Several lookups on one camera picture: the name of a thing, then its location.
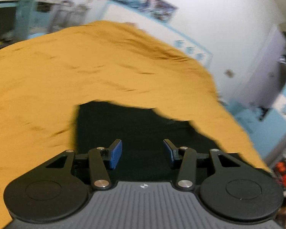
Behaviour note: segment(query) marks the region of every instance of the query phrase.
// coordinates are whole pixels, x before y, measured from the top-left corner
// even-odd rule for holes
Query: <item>gray gripper base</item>
[[[95,192],[76,214],[48,224],[13,220],[6,229],[279,229],[272,220],[236,225],[209,214],[194,194],[170,183],[119,182]]]

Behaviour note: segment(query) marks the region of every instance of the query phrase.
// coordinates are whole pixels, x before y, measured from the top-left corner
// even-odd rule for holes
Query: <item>black garment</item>
[[[109,171],[111,181],[170,181],[179,170],[171,170],[163,154],[163,140],[176,147],[187,146],[198,153],[218,148],[214,141],[197,133],[187,121],[174,121],[152,109],[122,107],[92,101],[80,105],[77,117],[78,154],[96,147],[109,147],[121,139],[122,156],[117,168]],[[197,183],[206,178],[206,169],[197,171]]]

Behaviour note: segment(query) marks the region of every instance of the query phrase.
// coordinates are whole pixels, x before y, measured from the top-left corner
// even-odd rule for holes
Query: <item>triangular cutout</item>
[[[239,164],[233,162],[229,158],[225,157],[224,155],[218,155],[219,161],[222,167],[229,168],[229,167],[240,167]]]
[[[67,156],[60,157],[59,159],[50,163],[46,168],[61,169],[65,166],[66,160],[67,160]]]

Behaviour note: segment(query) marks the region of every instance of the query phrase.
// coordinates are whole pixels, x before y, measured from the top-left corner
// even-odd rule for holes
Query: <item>blue trim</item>
[[[101,20],[104,18],[104,15],[105,15],[105,13],[107,12],[107,10],[108,10],[110,4],[111,4],[110,1],[107,1],[107,2],[106,2],[106,4],[105,4],[104,7],[103,7],[102,12],[100,13],[99,18],[97,19],[98,21],[101,21]]]
[[[13,2],[13,3],[0,3],[0,8],[3,7],[17,7],[17,3]]]
[[[104,17],[104,15],[105,15],[105,13],[107,12],[107,10],[108,10],[110,4],[119,5],[119,6],[123,7],[123,8],[125,8],[125,9],[128,9],[128,10],[130,10],[130,11],[133,11],[133,12],[135,12],[135,13],[141,15],[141,16],[144,16],[144,17],[146,17],[146,18],[148,18],[148,19],[150,19],[150,20],[152,20],[152,21],[154,21],[154,22],[157,22],[158,24],[160,24],[160,25],[162,25],[162,26],[168,28],[169,30],[171,30],[171,31],[173,31],[173,32],[175,32],[175,33],[177,33],[177,34],[179,34],[181,37],[185,38],[186,40],[190,41],[191,43],[197,45],[199,48],[201,48],[202,50],[204,50],[206,53],[210,54],[210,59],[208,60],[208,63],[207,63],[208,67],[210,66],[211,60],[212,60],[212,58],[213,58],[213,54],[212,54],[208,49],[206,49],[204,46],[202,46],[201,44],[199,44],[196,40],[194,40],[194,39],[188,37],[188,36],[185,35],[184,33],[179,32],[177,29],[174,29],[172,26],[170,26],[170,25],[168,25],[168,24],[166,24],[166,23],[160,22],[159,20],[156,20],[156,19],[154,19],[154,18],[152,18],[152,17],[150,17],[150,16],[147,16],[147,15],[145,15],[145,14],[143,14],[143,13],[140,13],[140,11],[138,11],[138,10],[136,10],[136,9],[130,8],[130,7],[126,6],[126,5],[124,5],[124,4],[121,4],[121,3],[118,3],[118,2],[115,2],[115,1],[108,1],[107,4],[105,5],[105,8],[104,8],[103,12],[102,12],[102,16],[100,16],[100,20],[103,19],[103,17]]]

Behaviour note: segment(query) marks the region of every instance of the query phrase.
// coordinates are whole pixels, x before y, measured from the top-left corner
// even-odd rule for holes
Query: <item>yellow bed sheet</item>
[[[95,99],[189,120],[224,151],[267,168],[197,61],[135,27],[98,21],[0,50],[0,228],[11,220],[5,186],[73,148],[76,106]]]

